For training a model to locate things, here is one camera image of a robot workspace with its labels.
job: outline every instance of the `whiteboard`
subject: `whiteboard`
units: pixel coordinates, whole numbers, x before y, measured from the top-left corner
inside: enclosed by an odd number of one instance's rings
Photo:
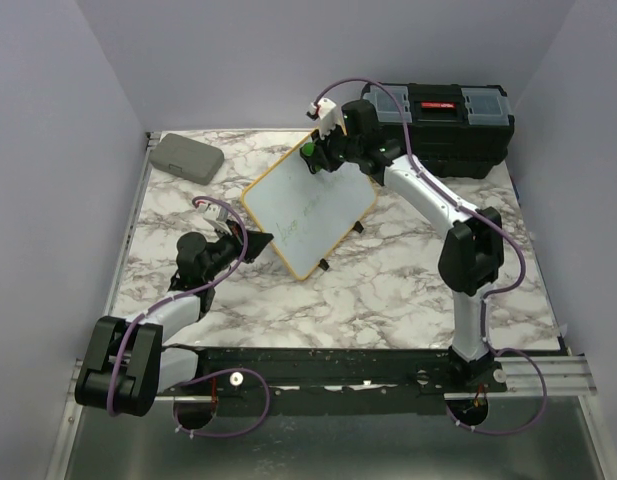
[[[241,196],[290,272],[304,280],[374,206],[377,193],[354,164],[310,173],[299,148],[310,135],[249,185]]]

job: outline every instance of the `gray box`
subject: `gray box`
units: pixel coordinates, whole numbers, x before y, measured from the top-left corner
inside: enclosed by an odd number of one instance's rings
[[[224,152],[217,147],[169,133],[148,158],[158,170],[208,185],[224,163]]]

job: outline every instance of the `gray wall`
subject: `gray wall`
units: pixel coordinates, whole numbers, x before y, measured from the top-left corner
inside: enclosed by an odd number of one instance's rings
[[[573,0],[77,3],[144,125],[186,129],[301,125],[351,75],[496,82],[515,99]]]
[[[524,218],[617,442],[617,0],[577,2],[516,114]]]
[[[0,2],[0,480],[45,475],[142,132],[73,0]]]

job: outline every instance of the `marble surface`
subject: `marble surface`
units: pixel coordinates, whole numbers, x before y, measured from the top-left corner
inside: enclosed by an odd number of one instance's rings
[[[153,170],[136,224],[114,306],[125,316],[163,296],[175,271],[176,242],[189,231],[211,228],[190,200],[209,195],[230,202],[246,218],[242,190],[305,131],[189,131],[179,134],[215,145],[226,162],[202,187]],[[459,195],[493,206],[504,228],[523,246],[528,276],[516,291],[492,302],[495,347],[556,349],[553,322],[519,206],[505,165],[485,180],[446,179]],[[363,220],[329,257],[328,272],[298,282],[271,248],[241,266],[217,287],[212,311],[172,341],[189,345],[244,347],[445,348],[453,334],[450,290],[437,273],[442,239],[408,203],[382,190]],[[508,245],[498,285],[511,283],[519,266]]]

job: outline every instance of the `toolbox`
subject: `toolbox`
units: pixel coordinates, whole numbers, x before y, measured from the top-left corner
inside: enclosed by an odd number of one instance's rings
[[[433,175],[484,178],[506,158],[515,118],[501,86],[383,85],[405,113],[413,153]],[[384,133],[405,149],[401,117],[392,99],[370,84],[362,98],[375,106]]]

